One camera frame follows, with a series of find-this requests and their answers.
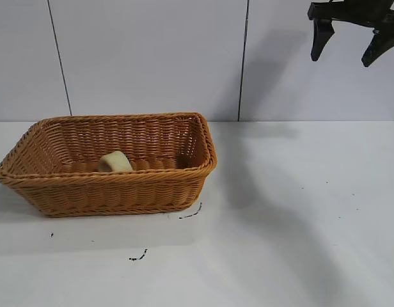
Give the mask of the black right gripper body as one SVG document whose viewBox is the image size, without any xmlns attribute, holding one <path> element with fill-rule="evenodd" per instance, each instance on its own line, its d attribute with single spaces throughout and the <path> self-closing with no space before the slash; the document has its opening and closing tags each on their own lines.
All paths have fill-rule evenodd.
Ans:
<svg viewBox="0 0 394 307">
<path fill-rule="evenodd" d="M 394 1 L 328 1 L 312 2 L 308 18 L 335 20 L 394 33 Z"/>
</svg>

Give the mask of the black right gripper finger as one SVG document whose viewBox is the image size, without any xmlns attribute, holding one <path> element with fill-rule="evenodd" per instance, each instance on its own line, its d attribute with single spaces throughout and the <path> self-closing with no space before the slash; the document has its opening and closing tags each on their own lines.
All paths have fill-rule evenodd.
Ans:
<svg viewBox="0 0 394 307">
<path fill-rule="evenodd" d="M 311 48 L 311 60 L 317 61 L 322 51 L 335 31 L 330 19 L 313 20 L 313 44 Z"/>
<path fill-rule="evenodd" d="M 394 47 L 394 29 L 374 29 L 373 33 L 373 38 L 361 58 L 364 67 L 369 67 L 375 60 Z"/>
</svg>

